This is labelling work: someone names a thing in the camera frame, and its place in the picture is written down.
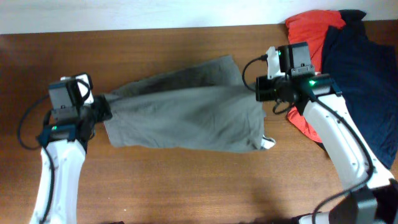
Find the navy blue garment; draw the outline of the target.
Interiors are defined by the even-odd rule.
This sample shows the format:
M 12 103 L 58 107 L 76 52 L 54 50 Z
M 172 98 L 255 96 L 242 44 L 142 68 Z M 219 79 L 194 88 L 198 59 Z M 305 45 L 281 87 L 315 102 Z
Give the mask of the navy blue garment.
M 397 62 L 393 46 L 368 39 L 366 13 L 341 10 L 341 29 L 329 27 L 322 72 L 336 82 L 347 109 L 367 144 L 390 169 L 397 154 Z

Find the grey cargo shorts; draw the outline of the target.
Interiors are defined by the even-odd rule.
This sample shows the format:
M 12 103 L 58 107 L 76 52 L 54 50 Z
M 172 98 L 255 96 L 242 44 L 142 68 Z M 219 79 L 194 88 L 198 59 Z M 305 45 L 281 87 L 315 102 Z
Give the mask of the grey cargo shorts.
M 104 125 L 114 147 L 244 153 L 276 144 L 265 135 L 262 104 L 230 55 L 128 83 L 105 97 L 113 117 Z

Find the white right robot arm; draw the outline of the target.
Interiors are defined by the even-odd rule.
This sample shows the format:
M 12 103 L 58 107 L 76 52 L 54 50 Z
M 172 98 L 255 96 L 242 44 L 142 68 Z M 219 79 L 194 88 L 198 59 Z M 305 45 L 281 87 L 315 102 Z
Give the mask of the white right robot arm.
M 352 120 L 336 82 L 315 72 L 305 42 L 270 47 L 259 60 L 256 100 L 288 103 L 320 136 L 343 190 L 293 223 L 397 224 L 397 181 L 374 155 Z

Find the red t-shirt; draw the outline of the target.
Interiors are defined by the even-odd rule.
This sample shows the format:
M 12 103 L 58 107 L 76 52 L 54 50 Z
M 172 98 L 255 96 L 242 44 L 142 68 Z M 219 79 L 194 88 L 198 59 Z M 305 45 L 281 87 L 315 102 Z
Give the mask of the red t-shirt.
M 338 11 L 313 10 L 292 16 L 285 21 L 285 24 L 288 29 L 289 43 L 306 42 L 311 63 L 315 71 L 319 73 L 322 70 L 322 51 L 328 28 L 332 26 L 341 29 L 346 22 Z M 287 119 L 312 141 L 319 144 L 322 142 L 317 132 L 299 114 L 297 108 L 292 108 L 287 113 Z

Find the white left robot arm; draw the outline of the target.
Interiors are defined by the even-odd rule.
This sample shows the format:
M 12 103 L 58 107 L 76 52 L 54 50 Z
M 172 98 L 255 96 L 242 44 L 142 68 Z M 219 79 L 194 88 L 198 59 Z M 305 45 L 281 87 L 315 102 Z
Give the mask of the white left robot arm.
M 78 183 L 95 125 L 112 117 L 103 95 L 82 73 L 49 85 L 52 109 L 37 140 L 42 170 L 31 223 L 76 223 Z

